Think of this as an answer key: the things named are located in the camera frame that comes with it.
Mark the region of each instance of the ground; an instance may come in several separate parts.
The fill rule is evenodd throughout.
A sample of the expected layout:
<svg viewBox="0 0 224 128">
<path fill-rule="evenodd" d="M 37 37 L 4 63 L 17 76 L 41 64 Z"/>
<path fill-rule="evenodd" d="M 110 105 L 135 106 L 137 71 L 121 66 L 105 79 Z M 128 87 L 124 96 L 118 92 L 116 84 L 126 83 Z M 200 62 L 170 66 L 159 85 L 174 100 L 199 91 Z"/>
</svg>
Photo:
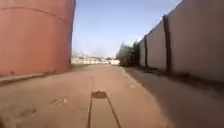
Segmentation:
<svg viewBox="0 0 224 128">
<path fill-rule="evenodd" d="M 97 90 L 108 99 L 91 98 Z M 223 108 L 199 89 L 117 66 L 0 86 L 0 128 L 223 128 Z"/>
</svg>

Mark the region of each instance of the wall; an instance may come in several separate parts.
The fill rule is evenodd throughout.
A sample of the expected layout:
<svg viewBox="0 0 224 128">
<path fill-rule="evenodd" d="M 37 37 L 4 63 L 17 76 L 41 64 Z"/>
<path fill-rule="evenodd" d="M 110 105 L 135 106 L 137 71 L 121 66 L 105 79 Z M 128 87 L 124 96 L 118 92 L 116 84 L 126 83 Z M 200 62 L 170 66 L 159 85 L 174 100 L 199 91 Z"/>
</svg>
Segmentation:
<svg viewBox="0 0 224 128">
<path fill-rule="evenodd" d="M 163 22 L 146 35 L 148 47 L 148 66 L 158 69 L 166 69 L 166 48 Z"/>
<path fill-rule="evenodd" d="M 73 0 L 0 0 L 0 75 L 70 67 Z"/>
<path fill-rule="evenodd" d="M 224 82 L 224 1 L 184 0 L 168 20 L 173 72 Z M 160 22 L 147 35 L 148 64 L 159 69 L 166 67 L 162 26 Z"/>
<path fill-rule="evenodd" d="M 140 44 L 139 44 L 139 48 L 140 48 L 140 65 L 142 67 L 145 67 L 145 43 L 144 43 L 144 39 L 141 40 Z"/>
</svg>

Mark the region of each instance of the storage tank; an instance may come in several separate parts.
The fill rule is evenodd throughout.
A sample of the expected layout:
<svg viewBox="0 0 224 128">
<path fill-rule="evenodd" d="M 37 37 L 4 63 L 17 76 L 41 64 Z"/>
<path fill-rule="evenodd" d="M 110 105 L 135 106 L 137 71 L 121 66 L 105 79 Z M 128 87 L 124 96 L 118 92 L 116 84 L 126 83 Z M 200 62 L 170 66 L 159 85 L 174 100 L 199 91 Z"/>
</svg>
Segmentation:
<svg viewBox="0 0 224 128">
<path fill-rule="evenodd" d="M 70 67 L 75 0 L 0 0 L 0 76 Z"/>
</svg>

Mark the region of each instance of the road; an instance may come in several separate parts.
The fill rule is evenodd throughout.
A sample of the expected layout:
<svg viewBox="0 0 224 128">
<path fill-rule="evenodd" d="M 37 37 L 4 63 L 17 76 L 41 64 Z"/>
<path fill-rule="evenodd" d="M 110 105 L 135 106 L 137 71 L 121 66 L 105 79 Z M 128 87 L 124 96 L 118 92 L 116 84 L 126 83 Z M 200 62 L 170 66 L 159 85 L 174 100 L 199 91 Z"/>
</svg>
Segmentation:
<svg viewBox="0 0 224 128">
<path fill-rule="evenodd" d="M 223 108 L 186 84 L 116 66 L 0 86 L 0 128 L 223 128 Z"/>
</svg>

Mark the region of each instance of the blue sky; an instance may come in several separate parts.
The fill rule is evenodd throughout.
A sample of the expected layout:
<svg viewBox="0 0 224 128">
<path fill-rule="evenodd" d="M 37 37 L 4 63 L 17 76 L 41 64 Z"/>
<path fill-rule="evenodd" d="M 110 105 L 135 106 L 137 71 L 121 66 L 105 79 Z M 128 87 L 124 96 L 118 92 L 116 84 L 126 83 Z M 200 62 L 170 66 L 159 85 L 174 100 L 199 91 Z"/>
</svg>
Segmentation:
<svg viewBox="0 0 224 128">
<path fill-rule="evenodd" d="M 181 0 L 77 0 L 73 51 L 114 56 L 142 38 Z"/>
</svg>

